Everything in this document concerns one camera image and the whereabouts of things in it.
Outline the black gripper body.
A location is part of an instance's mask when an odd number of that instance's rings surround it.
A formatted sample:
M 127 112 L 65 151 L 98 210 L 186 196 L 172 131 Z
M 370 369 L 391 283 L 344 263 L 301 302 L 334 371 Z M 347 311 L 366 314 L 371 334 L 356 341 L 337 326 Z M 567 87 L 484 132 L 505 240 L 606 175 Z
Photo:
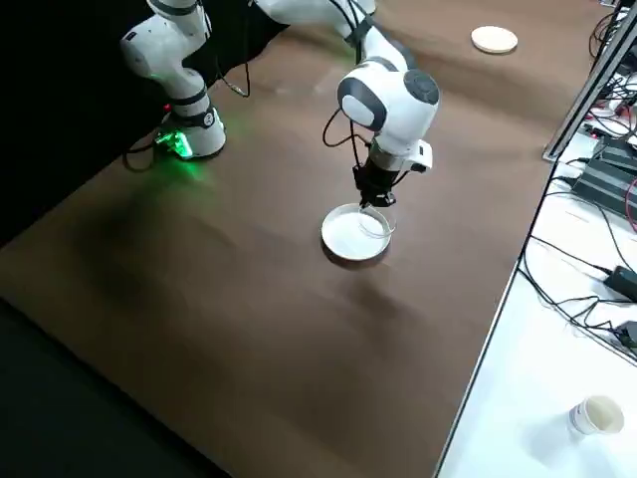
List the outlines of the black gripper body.
M 364 164 L 352 168 L 354 183 L 362 198 L 391 198 L 397 170 L 379 167 L 370 158 Z

